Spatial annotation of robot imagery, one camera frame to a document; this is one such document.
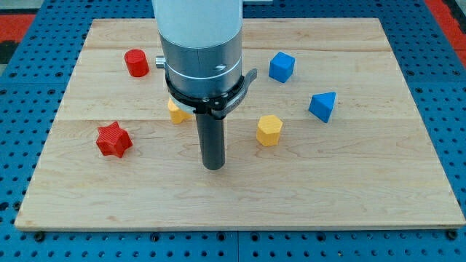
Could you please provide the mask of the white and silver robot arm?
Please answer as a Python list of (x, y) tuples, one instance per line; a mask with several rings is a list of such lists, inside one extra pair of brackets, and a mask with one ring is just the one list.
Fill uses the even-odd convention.
[(191, 98), (228, 92), (242, 75), (241, 0), (153, 0), (170, 87)]

